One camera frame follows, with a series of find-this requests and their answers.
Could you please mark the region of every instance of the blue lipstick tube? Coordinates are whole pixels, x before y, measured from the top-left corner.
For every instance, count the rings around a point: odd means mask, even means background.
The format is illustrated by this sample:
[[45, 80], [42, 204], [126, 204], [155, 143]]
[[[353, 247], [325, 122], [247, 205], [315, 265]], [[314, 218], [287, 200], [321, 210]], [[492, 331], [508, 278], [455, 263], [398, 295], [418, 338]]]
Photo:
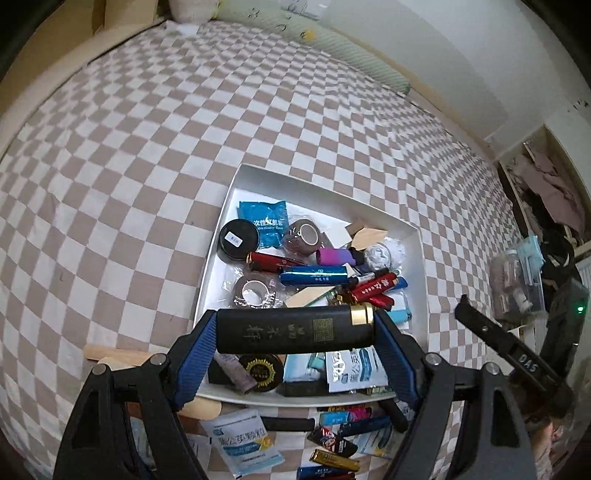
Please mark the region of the blue lipstick tube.
[[316, 265], [284, 267], [280, 277], [284, 285], [320, 286], [345, 285], [349, 282], [345, 267]]

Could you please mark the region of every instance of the pillow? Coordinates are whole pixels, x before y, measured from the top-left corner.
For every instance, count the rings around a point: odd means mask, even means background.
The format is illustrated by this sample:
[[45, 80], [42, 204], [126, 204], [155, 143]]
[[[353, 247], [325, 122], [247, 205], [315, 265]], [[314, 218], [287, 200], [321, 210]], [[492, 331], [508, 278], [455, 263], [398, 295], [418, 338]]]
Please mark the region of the pillow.
[[175, 21], [203, 25], [217, 13], [219, 0], [168, 0]]

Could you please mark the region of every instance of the checkered bedsheet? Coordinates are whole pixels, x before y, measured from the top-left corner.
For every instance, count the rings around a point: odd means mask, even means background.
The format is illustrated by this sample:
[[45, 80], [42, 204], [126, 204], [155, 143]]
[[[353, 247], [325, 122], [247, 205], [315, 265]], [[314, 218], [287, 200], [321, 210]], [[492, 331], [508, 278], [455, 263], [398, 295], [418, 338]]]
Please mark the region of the checkered bedsheet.
[[[488, 311], [487, 259], [518, 236], [491, 166], [326, 53], [239, 24], [211, 22], [193, 38], [156, 27], [54, 92], [0, 163], [0, 424], [37, 468], [55, 463], [87, 342], [157, 351], [187, 332], [240, 163], [420, 228], [430, 350], [482, 365], [482, 344], [452, 311], [462, 293]], [[276, 441], [293, 461], [257, 478], [294, 478], [305, 446], [292, 437]], [[378, 464], [367, 459], [358, 478], [377, 478]], [[226, 478], [216, 465], [210, 478]]]

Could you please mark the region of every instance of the white wall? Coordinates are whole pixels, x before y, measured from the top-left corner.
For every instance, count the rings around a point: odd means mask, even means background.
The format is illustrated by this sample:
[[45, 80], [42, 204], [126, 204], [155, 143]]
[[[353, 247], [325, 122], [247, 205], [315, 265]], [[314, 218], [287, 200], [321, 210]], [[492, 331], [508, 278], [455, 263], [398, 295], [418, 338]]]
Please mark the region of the white wall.
[[497, 155], [556, 110], [591, 103], [568, 52], [521, 0], [331, 0], [320, 23], [413, 73]]
[[497, 153], [555, 110], [581, 98], [591, 103], [591, 90], [568, 52], [520, 0], [400, 3], [447, 38], [503, 105], [508, 119], [489, 136]]

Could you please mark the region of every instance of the round black container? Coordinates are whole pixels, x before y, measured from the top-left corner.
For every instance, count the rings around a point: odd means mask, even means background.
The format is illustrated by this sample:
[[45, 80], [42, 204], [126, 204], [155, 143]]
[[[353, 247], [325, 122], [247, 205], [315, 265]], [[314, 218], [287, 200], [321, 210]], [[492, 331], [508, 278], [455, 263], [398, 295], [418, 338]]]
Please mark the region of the round black container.
[[283, 382], [283, 363], [276, 355], [241, 355], [240, 363], [257, 381], [256, 392], [268, 392]]
[[254, 223], [237, 218], [226, 223], [217, 239], [217, 254], [226, 262], [244, 262], [256, 251], [259, 233]]

